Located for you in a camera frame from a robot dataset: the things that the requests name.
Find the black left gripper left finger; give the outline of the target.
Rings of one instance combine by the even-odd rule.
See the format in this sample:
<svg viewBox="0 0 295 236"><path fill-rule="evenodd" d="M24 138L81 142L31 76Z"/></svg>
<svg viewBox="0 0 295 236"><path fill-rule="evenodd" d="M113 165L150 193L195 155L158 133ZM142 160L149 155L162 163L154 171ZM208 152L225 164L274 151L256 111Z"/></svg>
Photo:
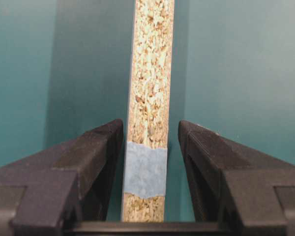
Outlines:
<svg viewBox="0 0 295 236"><path fill-rule="evenodd" d="M105 220L123 123L0 167L0 236L60 236L78 220Z"/></svg>

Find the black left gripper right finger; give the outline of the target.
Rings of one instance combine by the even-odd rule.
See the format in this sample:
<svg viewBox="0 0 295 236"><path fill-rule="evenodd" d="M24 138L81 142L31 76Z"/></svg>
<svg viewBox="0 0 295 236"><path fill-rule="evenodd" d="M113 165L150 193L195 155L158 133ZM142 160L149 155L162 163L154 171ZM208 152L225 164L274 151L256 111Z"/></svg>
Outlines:
<svg viewBox="0 0 295 236"><path fill-rule="evenodd" d="M295 236L295 165L180 121L178 139L197 221L236 236Z"/></svg>

